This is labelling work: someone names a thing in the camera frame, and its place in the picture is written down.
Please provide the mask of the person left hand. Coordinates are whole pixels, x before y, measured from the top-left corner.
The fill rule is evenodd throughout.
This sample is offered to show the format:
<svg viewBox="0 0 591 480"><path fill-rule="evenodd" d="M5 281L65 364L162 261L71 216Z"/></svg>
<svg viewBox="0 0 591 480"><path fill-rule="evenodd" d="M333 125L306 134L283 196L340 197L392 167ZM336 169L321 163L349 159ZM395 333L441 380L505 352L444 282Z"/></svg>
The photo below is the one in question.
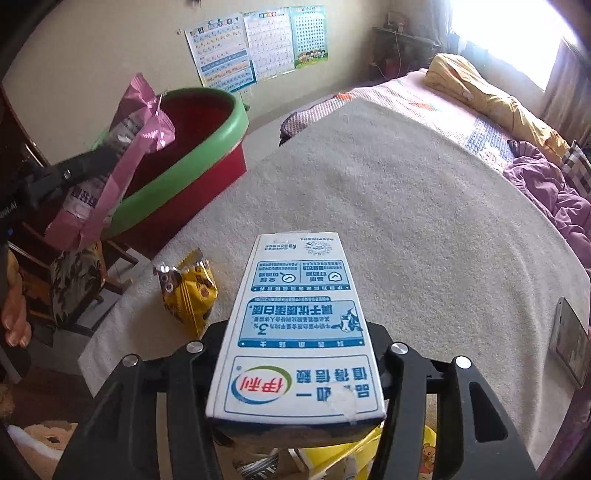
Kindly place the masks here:
<svg viewBox="0 0 591 480"><path fill-rule="evenodd" d="M1 314L5 340L11 347L27 348L32 329L27 321L26 299L18 261L11 251L7 252L7 286L7 297Z"/></svg>

